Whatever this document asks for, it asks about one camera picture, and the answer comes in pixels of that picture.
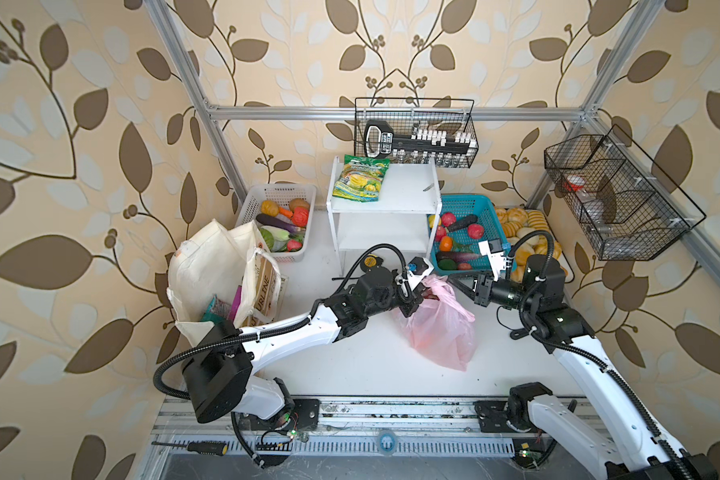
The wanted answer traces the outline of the cream canvas tote bag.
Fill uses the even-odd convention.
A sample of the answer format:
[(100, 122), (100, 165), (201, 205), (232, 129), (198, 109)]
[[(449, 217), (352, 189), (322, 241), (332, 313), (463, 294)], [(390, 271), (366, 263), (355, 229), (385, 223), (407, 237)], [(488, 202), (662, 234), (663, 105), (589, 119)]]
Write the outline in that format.
[(166, 293), (177, 329), (195, 347), (212, 328), (202, 319), (212, 300), (232, 305), (239, 297), (229, 322), (260, 326), (279, 315), (287, 283), (255, 223), (228, 230), (213, 220), (174, 253)]

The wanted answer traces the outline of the teal red snack bag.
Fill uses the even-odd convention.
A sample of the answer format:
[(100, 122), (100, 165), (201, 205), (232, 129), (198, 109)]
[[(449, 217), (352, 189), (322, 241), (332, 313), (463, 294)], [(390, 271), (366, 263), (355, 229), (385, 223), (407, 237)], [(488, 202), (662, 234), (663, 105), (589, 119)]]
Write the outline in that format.
[(213, 296), (209, 302), (203, 316), (202, 322), (211, 322), (213, 324), (223, 324), (228, 320), (230, 305), (217, 296)]

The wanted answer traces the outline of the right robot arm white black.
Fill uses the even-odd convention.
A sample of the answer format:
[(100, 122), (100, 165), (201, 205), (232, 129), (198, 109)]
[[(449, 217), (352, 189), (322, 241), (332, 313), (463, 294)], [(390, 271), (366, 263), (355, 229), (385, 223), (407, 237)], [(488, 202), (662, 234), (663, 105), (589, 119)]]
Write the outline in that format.
[(648, 410), (606, 354), (594, 330), (564, 301), (565, 274), (553, 253), (532, 255), (522, 282), (511, 279), (519, 247), (504, 250), (499, 240), (482, 241), (479, 254), (489, 272), (458, 273), (448, 281), (480, 306), (495, 304), (517, 312), (515, 340), (530, 337), (544, 346), (575, 380), (607, 432), (581, 420), (540, 382), (510, 389), (503, 413), (508, 428), (540, 430), (568, 451), (596, 479), (716, 479), (705, 454), (691, 454)]

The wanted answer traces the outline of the purple grape candy bag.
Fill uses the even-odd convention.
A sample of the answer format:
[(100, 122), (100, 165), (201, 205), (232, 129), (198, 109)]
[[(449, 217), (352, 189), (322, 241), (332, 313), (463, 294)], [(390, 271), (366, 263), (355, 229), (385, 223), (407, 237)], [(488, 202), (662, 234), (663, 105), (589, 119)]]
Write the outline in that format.
[(242, 286), (239, 285), (235, 291), (235, 295), (234, 295), (233, 301), (230, 304), (229, 313), (227, 315), (227, 319), (231, 322), (234, 321), (236, 314), (239, 310), (239, 307), (241, 304), (241, 298), (242, 298)]

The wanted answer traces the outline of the pink plastic grocery bag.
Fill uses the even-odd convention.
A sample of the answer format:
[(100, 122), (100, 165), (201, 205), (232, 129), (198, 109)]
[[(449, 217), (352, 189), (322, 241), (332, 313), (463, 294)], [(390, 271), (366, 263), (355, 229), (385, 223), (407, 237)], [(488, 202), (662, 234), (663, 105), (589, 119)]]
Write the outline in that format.
[(420, 355), (445, 368), (466, 371), (477, 348), (475, 315), (457, 300), (444, 277), (423, 279), (424, 298), (415, 312), (405, 317), (394, 310), (402, 335)]

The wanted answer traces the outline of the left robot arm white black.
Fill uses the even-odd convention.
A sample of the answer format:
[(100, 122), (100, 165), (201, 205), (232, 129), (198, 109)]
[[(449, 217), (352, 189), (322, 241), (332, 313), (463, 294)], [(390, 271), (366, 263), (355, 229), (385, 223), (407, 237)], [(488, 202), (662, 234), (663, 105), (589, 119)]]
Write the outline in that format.
[(409, 317), (422, 303), (424, 280), (434, 271), (432, 262), (420, 256), (406, 260), (389, 243), (374, 245), (362, 256), (378, 250), (394, 253), (399, 268), (376, 266), (355, 277), (364, 262), (358, 258), (334, 292), (315, 300), (304, 314), (258, 327), (215, 324), (197, 346), (158, 366), (154, 387), (190, 401), (200, 424), (229, 417), (238, 443), (264, 467), (265, 460), (245, 440), (239, 420), (254, 416), (269, 431), (279, 432), (294, 424), (295, 403), (282, 379), (263, 379), (258, 372), (303, 350), (349, 338), (378, 314), (399, 310)]

